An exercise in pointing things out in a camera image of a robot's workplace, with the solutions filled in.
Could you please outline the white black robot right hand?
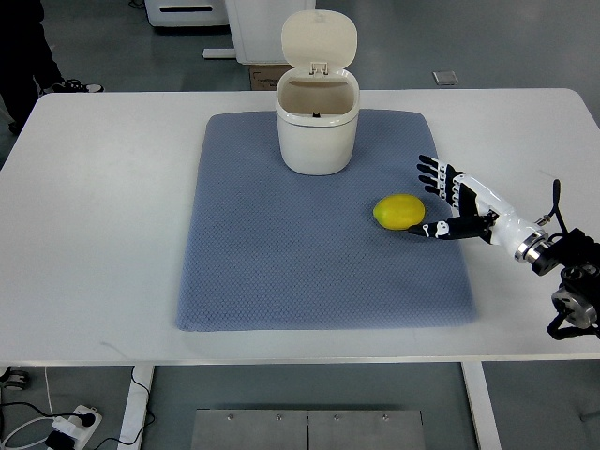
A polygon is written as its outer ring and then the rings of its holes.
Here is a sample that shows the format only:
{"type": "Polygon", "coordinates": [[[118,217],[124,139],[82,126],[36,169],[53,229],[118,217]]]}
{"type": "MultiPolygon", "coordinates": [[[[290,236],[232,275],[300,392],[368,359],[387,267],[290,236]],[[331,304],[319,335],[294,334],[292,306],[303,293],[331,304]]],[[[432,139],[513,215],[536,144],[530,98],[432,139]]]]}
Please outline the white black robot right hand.
{"type": "Polygon", "coordinates": [[[428,238],[458,240],[479,237],[504,248],[516,261],[533,263],[549,248],[543,228],[522,218],[505,199],[471,175],[436,158],[421,155],[418,179],[457,210],[455,217],[419,225],[408,232],[428,238]]]}

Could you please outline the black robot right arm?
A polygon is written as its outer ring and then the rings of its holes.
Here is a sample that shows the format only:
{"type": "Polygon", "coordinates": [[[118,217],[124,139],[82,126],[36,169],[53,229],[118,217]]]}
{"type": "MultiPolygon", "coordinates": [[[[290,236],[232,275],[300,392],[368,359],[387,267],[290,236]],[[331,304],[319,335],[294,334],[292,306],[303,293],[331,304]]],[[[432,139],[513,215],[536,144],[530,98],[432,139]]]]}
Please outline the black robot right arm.
{"type": "Polygon", "coordinates": [[[548,334],[563,340],[599,336],[599,244],[582,230],[568,230],[560,211],[561,182],[552,187],[552,208],[547,218],[556,218],[561,231],[552,234],[532,263],[538,276],[561,268],[561,283],[551,295],[556,317],[547,326],[548,334]]]}

